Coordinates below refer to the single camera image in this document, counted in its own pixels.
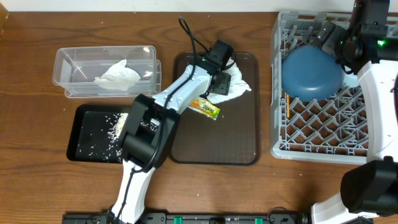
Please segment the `white napkin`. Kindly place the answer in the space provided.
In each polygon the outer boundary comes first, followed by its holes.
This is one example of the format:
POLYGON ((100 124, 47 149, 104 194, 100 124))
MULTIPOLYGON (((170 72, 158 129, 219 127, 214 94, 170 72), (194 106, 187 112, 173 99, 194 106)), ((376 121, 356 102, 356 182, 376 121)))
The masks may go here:
POLYGON ((95 77, 94 83, 108 90, 127 91, 141 78, 139 74, 126 66, 127 60, 112 65, 102 76, 95 77))
POLYGON ((251 91, 250 86, 243 80, 243 75, 238 66, 235 64, 233 59, 229 59, 227 65, 232 65, 229 69, 224 72, 231 75, 231 81, 229 91, 227 95, 217 95, 210 93, 206 99, 212 104, 218 104, 225 101, 232 100, 240 97, 245 91, 251 91))

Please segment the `dark blue plate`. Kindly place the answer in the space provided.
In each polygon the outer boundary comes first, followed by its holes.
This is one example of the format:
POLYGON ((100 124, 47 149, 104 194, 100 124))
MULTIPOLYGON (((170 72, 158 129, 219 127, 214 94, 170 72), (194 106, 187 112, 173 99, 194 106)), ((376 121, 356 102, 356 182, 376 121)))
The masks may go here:
POLYGON ((335 58, 311 45, 298 47, 282 62, 282 89, 301 101, 329 98, 343 84, 343 70, 335 58))

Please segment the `wooden chopstick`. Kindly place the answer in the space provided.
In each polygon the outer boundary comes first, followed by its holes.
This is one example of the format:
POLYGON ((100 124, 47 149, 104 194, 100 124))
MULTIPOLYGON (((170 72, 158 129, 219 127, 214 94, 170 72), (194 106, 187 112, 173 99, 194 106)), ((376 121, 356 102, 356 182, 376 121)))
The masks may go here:
POLYGON ((286 94, 286 117, 290 119, 290 96, 286 94))

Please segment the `pile of rice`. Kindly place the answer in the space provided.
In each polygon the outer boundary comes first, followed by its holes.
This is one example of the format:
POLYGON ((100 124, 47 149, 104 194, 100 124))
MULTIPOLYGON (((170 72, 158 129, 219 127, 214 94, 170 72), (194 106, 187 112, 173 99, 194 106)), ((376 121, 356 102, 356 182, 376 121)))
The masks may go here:
POLYGON ((87 111, 79 125, 76 161, 122 163, 119 142, 127 113, 87 111))

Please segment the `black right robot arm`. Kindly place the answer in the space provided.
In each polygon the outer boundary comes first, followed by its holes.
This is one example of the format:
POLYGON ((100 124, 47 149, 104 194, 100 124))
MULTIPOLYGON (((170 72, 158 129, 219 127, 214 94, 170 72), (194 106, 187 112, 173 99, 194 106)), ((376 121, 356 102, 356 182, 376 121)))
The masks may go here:
POLYGON ((367 124, 366 163, 346 172, 340 191, 312 205, 309 223, 368 222, 397 214, 397 39, 387 36, 389 0, 355 1, 336 61, 358 77, 367 124))

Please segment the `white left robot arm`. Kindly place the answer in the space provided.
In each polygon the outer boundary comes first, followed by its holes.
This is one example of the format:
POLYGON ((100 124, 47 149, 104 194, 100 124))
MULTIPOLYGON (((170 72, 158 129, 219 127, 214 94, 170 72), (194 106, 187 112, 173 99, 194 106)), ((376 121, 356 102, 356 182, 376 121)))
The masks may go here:
POLYGON ((119 135, 123 177, 110 223, 135 223, 144 212, 150 179, 169 154, 181 114, 205 93, 227 95, 231 80, 227 69, 234 60, 227 56, 195 56, 186 69, 164 91, 139 95, 119 135))

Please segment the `light blue bowl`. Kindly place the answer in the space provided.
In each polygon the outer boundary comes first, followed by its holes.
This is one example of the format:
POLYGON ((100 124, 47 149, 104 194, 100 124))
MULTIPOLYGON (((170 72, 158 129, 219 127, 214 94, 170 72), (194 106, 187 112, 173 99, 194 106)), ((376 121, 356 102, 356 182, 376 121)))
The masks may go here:
POLYGON ((342 87, 348 87, 348 88, 356 88, 359 87, 359 81, 358 81, 358 76, 353 75, 353 74, 346 74, 344 73, 343 75, 343 83, 341 85, 342 87))

